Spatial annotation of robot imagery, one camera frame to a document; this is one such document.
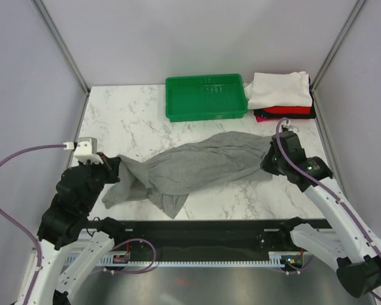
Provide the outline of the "grey t-shirt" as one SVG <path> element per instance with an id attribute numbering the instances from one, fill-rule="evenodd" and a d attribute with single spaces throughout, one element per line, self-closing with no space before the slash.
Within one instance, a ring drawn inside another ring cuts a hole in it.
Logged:
<path id="1" fill-rule="evenodd" d="M 271 174 L 261 169 L 270 142 L 270 137 L 231 131 L 172 147 L 144 162 L 121 155 L 119 182 L 102 202 L 111 208 L 148 199 L 173 219 L 193 192 L 235 180 L 270 181 Z"/>

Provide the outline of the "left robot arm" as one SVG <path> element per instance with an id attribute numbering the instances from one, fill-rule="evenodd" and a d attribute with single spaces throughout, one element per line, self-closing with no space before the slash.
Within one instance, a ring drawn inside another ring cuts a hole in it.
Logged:
<path id="1" fill-rule="evenodd" d="M 122 222 L 110 217 L 95 222 L 88 219 L 104 186 L 120 181 L 121 159 L 97 155 L 99 164 L 80 163 L 62 174 L 37 232 L 38 266 L 17 304 L 72 304 L 100 259 L 111 249 L 125 246 L 127 235 Z M 95 234 L 77 259 L 64 269 L 64 262 L 84 229 L 95 229 Z"/>

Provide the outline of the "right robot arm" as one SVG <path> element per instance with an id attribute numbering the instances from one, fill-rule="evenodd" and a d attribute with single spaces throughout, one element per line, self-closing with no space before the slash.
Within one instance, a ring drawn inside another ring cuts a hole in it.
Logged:
<path id="1" fill-rule="evenodd" d="M 309 251 L 336 272 L 341 286 L 353 297 L 381 287 L 381 239 L 342 194 L 328 165 L 319 157 L 305 155 L 296 133 L 277 132 L 261 168 L 283 175 L 296 185 L 317 206 L 336 235 L 329 238 L 295 217 L 278 234 L 283 249 Z"/>

